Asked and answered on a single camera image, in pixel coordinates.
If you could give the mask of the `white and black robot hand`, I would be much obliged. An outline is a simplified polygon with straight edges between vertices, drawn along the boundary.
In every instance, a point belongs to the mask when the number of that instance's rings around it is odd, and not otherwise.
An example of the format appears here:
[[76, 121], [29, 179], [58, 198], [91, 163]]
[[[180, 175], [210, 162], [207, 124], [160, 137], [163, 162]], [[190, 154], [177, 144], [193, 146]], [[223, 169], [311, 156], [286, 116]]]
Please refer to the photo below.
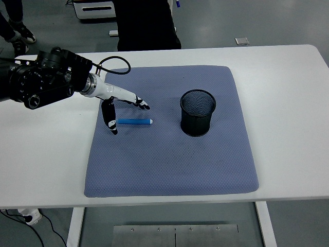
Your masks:
[[116, 123], [116, 111], [114, 100], [124, 101], [133, 104], [141, 109], [149, 110], [149, 105], [135, 93], [125, 90], [121, 87], [105, 83], [99, 76], [94, 75], [94, 92], [93, 97], [102, 99], [101, 110], [105, 125], [114, 134], [118, 134]]

